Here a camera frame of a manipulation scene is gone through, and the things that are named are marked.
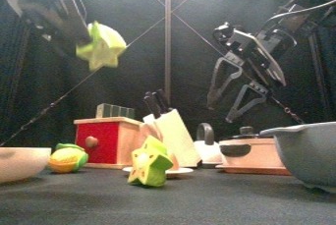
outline red box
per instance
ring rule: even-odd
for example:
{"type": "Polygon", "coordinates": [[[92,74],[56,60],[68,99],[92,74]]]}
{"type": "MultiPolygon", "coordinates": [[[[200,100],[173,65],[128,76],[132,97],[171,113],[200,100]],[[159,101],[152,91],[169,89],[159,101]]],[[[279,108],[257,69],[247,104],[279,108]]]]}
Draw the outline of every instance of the red box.
{"type": "Polygon", "coordinates": [[[124,168],[129,166],[131,152],[140,148],[139,125],[141,122],[125,117],[75,120],[76,141],[88,155],[85,166],[124,168]]]}

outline kettle handle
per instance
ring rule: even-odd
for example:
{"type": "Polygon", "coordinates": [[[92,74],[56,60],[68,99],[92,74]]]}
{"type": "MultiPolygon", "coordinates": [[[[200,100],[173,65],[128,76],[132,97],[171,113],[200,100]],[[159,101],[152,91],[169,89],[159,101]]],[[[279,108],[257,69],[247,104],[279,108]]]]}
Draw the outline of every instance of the kettle handle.
{"type": "Polygon", "coordinates": [[[207,145],[213,145],[213,129],[211,124],[200,123],[197,127],[197,141],[205,141],[207,145]]]}

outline pot lid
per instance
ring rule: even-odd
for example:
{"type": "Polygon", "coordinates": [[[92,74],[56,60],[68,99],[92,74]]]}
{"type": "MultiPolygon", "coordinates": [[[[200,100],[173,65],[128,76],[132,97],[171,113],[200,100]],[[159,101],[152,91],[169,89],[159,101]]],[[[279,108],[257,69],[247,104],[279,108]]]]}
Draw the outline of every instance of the pot lid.
{"type": "Polygon", "coordinates": [[[240,135],[232,136],[231,140],[244,140],[244,139],[257,139],[257,138],[260,138],[260,135],[255,134],[253,127],[240,127],[239,133],[240,133],[240,135]]]}

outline gray bowl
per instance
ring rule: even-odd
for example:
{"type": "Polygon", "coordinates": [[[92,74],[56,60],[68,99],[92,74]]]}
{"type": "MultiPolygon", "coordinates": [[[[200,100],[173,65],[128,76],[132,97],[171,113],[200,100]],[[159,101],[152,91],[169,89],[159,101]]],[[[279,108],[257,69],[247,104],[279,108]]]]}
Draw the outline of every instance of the gray bowl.
{"type": "Polygon", "coordinates": [[[281,161],[309,188],[336,193],[336,122],[261,131],[275,136],[281,161]]]}

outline black knife handle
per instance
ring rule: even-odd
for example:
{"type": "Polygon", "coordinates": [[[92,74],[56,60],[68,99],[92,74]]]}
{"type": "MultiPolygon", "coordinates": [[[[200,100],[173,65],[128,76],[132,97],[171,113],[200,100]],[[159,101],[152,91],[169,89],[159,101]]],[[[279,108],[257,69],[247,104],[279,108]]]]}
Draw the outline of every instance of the black knife handle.
{"type": "Polygon", "coordinates": [[[153,96],[152,96],[152,95],[145,95],[145,96],[143,97],[143,101],[144,101],[145,104],[147,104],[147,107],[148,107],[148,109],[149,109],[149,112],[151,112],[152,115],[153,115],[153,118],[155,118],[155,119],[159,119],[160,116],[161,116],[161,114],[160,114],[160,109],[159,109],[159,106],[157,106],[157,104],[156,104],[156,100],[155,100],[153,96]]]}

